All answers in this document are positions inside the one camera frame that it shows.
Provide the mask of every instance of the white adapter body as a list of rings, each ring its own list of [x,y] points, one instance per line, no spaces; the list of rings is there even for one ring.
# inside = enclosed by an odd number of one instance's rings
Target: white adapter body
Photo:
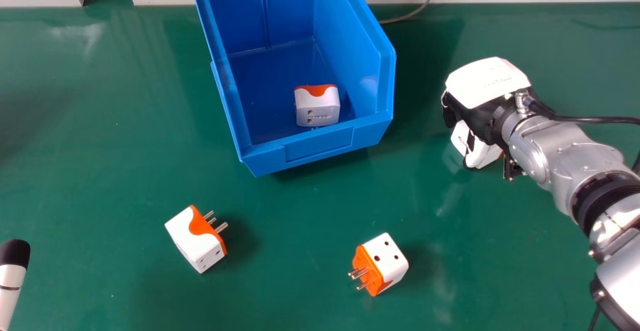
[[[304,85],[295,88],[295,123],[317,128],[338,123],[340,96],[336,85]]]
[[[197,272],[202,274],[227,255],[227,247],[219,233],[226,222],[213,228],[213,211],[203,216],[191,205],[164,224],[173,243]]]
[[[360,280],[357,290],[365,289],[375,297],[397,284],[409,270],[409,261],[391,236],[385,232],[356,248],[352,261],[353,280]]]

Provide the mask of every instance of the blue bin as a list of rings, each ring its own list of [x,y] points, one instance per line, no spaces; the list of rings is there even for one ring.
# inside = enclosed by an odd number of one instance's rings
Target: blue bin
[[[254,176],[380,142],[396,52],[364,0],[196,0],[240,161]],[[295,87],[334,84],[340,121],[297,126]]]

